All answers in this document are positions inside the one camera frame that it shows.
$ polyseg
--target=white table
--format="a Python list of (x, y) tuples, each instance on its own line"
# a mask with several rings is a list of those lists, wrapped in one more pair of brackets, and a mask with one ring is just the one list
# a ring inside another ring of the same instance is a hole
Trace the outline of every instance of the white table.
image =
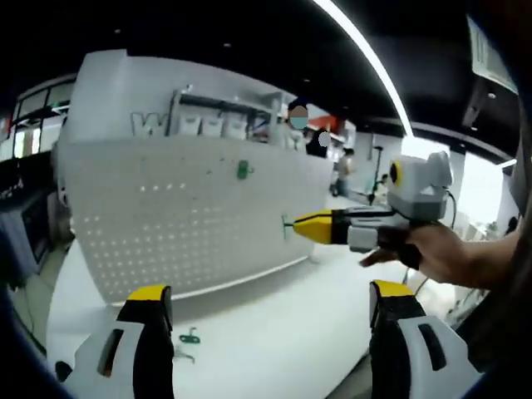
[[(190, 327), (201, 338), (200, 345), (181, 346), (195, 357), (195, 364), (174, 360), (175, 395), (326, 397), (367, 350), (369, 282), (401, 281), (405, 273), (398, 262), (361, 268), (361, 257), (347, 247), (317, 245), (313, 256), (300, 264), (174, 301), (174, 344)], [(52, 368), (59, 360), (73, 366), (81, 343), (116, 315), (117, 309), (106, 307), (97, 292), (75, 241), (48, 318), (47, 360)]]

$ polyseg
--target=pegboard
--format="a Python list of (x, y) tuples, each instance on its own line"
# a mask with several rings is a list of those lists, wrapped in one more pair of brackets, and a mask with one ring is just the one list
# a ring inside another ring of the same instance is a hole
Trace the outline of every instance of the pegboard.
[(312, 243), (284, 234), (282, 216), (322, 209), (333, 167), (201, 136), (73, 143), (64, 154), (76, 236), (109, 303), (154, 283), (177, 296), (214, 290), (308, 256)]

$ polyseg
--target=face mask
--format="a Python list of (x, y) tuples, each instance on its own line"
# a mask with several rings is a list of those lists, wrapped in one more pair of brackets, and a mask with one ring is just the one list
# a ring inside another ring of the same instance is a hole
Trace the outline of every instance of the face mask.
[(292, 116), (290, 118), (290, 123), (294, 127), (294, 129), (303, 129), (308, 122), (308, 118), (304, 116)]

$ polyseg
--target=human hand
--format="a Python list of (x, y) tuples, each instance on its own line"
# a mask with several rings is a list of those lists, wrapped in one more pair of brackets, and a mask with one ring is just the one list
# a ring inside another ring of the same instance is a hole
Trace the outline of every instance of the human hand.
[[(405, 244), (414, 244), (421, 253), (420, 271), (439, 283), (471, 286), (475, 270), (471, 267), (465, 243), (443, 224), (428, 224), (413, 229)], [(398, 251), (378, 249), (361, 261), (361, 266), (399, 260)]]

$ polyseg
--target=black ceiling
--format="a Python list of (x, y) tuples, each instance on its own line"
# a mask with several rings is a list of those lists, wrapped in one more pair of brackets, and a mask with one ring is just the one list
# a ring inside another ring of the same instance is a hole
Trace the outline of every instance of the black ceiling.
[[(87, 52), (125, 47), (131, 55), (174, 57), (237, 71), (305, 96), (362, 129), (401, 134), (396, 126), (370, 122), (397, 118), (395, 109), (357, 47), (311, 0), (182, 3), (24, 10), (14, 25), (17, 35), (11, 28), (4, 43), (10, 54), (4, 64), (9, 73), (0, 78), (4, 103), (41, 81), (75, 72)], [(426, 0), (335, 3), (381, 58), (412, 121), (515, 153), (516, 96), (472, 73), (462, 7)], [(483, 91), (495, 92), (496, 99), (482, 101), (473, 131), (464, 126), (464, 117), (471, 99)]]

